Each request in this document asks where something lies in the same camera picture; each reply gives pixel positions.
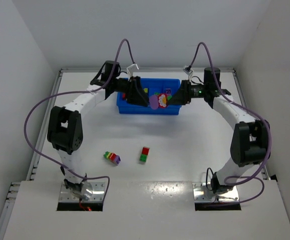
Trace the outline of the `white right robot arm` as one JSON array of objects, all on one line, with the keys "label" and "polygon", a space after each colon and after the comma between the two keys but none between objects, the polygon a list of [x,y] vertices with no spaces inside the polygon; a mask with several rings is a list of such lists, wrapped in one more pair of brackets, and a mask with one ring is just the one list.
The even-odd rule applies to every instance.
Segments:
[{"label": "white right robot arm", "polygon": [[188,79],[182,80],[179,89],[167,104],[186,105],[192,99],[202,98],[233,129],[230,158],[220,170],[212,174],[209,190],[213,193],[225,192],[256,177],[259,169],[251,176],[243,175],[254,165],[262,168],[269,159],[269,123],[246,107],[235,103],[231,93],[221,88],[220,69],[205,68],[203,82],[198,84],[192,83],[193,70],[190,66],[186,66],[183,71]]}]

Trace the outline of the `purple and green lego cluster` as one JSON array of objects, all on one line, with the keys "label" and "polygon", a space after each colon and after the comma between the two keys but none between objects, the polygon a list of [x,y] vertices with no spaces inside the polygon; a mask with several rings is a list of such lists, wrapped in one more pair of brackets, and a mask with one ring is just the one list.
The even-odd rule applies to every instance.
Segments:
[{"label": "purple and green lego cluster", "polygon": [[149,106],[152,110],[165,109],[168,107],[168,101],[172,95],[166,93],[154,94],[149,97]]}]

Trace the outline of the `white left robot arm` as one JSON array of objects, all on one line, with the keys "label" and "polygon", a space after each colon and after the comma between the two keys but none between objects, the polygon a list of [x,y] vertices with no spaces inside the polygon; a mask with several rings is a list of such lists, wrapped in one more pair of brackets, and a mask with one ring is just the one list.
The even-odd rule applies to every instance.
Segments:
[{"label": "white left robot arm", "polygon": [[127,67],[128,78],[123,79],[119,77],[119,63],[108,60],[77,98],[51,109],[47,140],[61,158],[65,187],[80,199],[86,199],[91,191],[79,152],[83,142],[83,118],[114,92],[124,93],[131,104],[148,106],[149,98],[142,89],[140,77],[133,75],[138,68],[132,63]]}]

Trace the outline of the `purple lego brick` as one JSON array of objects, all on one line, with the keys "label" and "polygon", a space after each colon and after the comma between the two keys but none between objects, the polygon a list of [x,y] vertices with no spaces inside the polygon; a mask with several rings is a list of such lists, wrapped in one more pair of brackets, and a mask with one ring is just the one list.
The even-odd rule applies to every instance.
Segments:
[{"label": "purple lego brick", "polygon": [[166,88],[166,89],[165,89],[165,94],[166,94],[167,96],[172,96],[172,90],[171,90],[170,88]]}]

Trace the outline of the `red green lego stack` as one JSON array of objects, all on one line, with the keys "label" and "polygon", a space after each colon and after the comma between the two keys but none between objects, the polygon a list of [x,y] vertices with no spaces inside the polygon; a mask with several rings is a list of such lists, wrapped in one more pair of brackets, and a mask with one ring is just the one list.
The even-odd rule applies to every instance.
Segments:
[{"label": "red green lego stack", "polygon": [[150,148],[148,147],[143,147],[142,150],[141,150],[141,154],[140,154],[140,158],[139,158],[139,161],[141,163],[146,163],[147,162],[147,159],[148,159],[148,155],[149,155],[149,151],[150,151]]}]

